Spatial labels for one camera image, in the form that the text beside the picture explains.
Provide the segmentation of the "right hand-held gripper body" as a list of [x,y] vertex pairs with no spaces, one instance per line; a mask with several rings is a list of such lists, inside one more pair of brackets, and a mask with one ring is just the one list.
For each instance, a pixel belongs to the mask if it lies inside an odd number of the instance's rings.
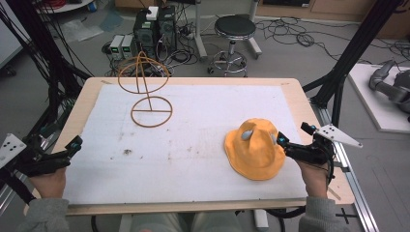
[[323,165],[328,161],[333,161],[335,142],[345,143],[357,148],[363,147],[362,143],[336,126],[329,124],[317,128],[315,134],[312,135],[312,142],[308,145],[292,143],[289,140],[289,146],[284,149],[284,153],[293,160]]

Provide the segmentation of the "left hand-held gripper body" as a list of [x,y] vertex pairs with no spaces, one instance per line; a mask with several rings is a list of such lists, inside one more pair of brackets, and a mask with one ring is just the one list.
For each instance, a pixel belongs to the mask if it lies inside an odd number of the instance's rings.
[[20,140],[8,133],[0,145],[0,170],[19,171],[28,177],[54,173],[67,167],[71,160],[66,158],[66,148],[54,154],[48,154],[42,147],[44,138],[33,134]]

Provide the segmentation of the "yellow bucket hat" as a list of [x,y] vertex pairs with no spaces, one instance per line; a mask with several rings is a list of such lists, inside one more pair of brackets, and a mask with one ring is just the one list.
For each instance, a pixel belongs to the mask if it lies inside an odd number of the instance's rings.
[[285,153],[277,144],[278,130],[267,119],[248,119],[224,139],[231,167],[254,181],[274,178],[281,170]]

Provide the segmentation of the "wooden wire hat stand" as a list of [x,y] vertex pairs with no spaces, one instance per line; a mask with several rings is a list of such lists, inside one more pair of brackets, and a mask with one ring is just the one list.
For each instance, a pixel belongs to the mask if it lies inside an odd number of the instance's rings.
[[[162,84],[149,86],[146,67],[160,70]],[[172,103],[165,97],[154,96],[155,92],[167,84],[169,78],[168,68],[149,58],[143,51],[132,57],[131,62],[119,71],[117,82],[120,88],[139,96],[130,110],[131,119],[136,125],[147,129],[156,128],[170,120],[173,114]]]

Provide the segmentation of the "person's left hand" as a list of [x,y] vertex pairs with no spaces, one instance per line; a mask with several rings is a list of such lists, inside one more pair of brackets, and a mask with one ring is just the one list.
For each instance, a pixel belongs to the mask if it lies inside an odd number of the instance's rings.
[[62,198],[66,186],[66,169],[60,168],[51,174],[31,177],[29,181],[41,198]]

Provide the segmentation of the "person's right hand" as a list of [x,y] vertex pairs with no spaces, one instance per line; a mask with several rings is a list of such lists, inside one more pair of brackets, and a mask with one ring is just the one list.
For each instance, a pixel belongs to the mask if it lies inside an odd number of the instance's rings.
[[298,161],[302,178],[306,185],[307,195],[310,197],[327,198],[328,165],[314,165]]

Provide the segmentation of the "white floor board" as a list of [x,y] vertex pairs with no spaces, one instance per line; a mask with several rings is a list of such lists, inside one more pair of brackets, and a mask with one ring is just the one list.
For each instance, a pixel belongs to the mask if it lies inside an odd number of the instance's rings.
[[409,115],[402,112],[387,96],[368,87],[370,76],[379,68],[379,65],[356,64],[348,78],[379,131],[410,134]]

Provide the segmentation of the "white power strip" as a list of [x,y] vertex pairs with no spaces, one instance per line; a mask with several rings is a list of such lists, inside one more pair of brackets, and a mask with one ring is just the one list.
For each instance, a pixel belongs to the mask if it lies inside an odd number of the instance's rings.
[[253,211],[255,227],[259,232],[267,232],[269,229],[269,222],[265,210],[258,209]]

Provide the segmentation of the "white foam mat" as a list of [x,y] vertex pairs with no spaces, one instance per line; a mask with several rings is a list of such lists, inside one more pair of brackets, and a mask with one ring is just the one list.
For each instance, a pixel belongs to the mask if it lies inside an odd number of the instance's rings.
[[257,85],[171,85],[157,89],[153,112],[132,120],[139,97],[101,88],[68,167],[65,197],[74,205],[296,199],[306,195],[298,165],[251,181],[233,170],[226,134],[251,118],[270,120],[298,142],[282,89]]

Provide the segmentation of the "grey power supply unit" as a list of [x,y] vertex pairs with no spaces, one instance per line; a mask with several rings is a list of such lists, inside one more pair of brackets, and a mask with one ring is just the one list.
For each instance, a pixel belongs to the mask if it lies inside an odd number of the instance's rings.
[[132,35],[126,35],[124,37],[124,39],[122,40],[121,48],[125,59],[133,57],[134,51]]
[[122,60],[123,59],[123,52],[122,52],[122,41],[124,39],[123,35],[116,35],[110,46],[109,49],[111,51],[112,58],[114,60]]

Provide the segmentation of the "black round stool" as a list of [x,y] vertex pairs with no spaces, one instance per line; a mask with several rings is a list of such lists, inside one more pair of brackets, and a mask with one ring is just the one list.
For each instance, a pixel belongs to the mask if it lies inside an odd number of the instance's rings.
[[253,38],[256,30],[255,24],[240,15],[227,15],[216,20],[214,29],[218,36],[229,40],[229,47],[214,55],[207,72],[212,74],[215,70],[219,70],[224,76],[230,73],[242,73],[244,77],[247,77],[248,60],[241,52],[235,50],[235,45],[236,42]]

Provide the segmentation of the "person's legs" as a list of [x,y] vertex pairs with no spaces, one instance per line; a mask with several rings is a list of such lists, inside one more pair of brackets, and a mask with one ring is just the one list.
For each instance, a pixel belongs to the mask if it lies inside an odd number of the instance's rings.
[[234,212],[150,213],[132,218],[131,232],[243,232]]

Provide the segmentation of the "black computer tower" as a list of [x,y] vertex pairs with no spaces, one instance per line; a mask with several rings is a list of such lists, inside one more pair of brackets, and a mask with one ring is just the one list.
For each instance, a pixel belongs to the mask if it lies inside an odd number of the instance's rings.
[[161,36],[161,44],[168,50],[174,51],[176,45],[175,7],[166,6],[160,8],[158,23]]
[[158,24],[155,20],[146,18],[149,11],[143,9],[137,13],[133,26],[133,35],[138,51],[143,51],[148,57],[156,59],[156,45],[159,39]]

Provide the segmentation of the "grey metal table leg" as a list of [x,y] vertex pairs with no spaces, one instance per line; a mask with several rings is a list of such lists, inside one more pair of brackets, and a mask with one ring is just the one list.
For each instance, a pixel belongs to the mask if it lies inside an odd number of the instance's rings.
[[194,0],[195,6],[195,32],[194,32],[194,40],[198,50],[199,59],[204,61],[208,58],[207,51],[204,46],[204,42],[202,41],[201,37],[201,0]]

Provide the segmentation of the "black metal frame post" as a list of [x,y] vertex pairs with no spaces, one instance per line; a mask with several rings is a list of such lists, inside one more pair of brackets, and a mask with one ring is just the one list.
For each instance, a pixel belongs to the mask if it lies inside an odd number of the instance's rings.
[[57,19],[47,17],[45,0],[5,0],[15,19],[0,4],[0,19],[22,45],[48,85],[48,107],[34,130],[60,120],[59,109],[73,108],[91,72],[68,45]]
[[320,109],[326,109],[329,100],[334,99],[331,114],[331,123],[334,126],[339,125],[344,82],[347,75],[401,2],[402,0],[376,0],[334,67],[324,76],[303,87],[305,93],[319,87],[317,94],[310,100]]

